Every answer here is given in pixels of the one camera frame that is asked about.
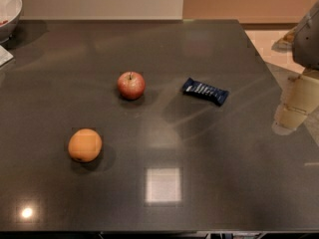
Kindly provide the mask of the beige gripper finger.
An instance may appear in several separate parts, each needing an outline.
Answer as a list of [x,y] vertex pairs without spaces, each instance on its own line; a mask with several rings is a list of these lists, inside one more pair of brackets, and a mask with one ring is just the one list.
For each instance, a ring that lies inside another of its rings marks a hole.
[[304,115],[316,110],[319,106],[319,71],[305,70],[297,77],[289,77],[282,101],[289,110]]
[[288,135],[299,128],[306,119],[307,115],[279,105],[274,115],[272,130],[279,135]]

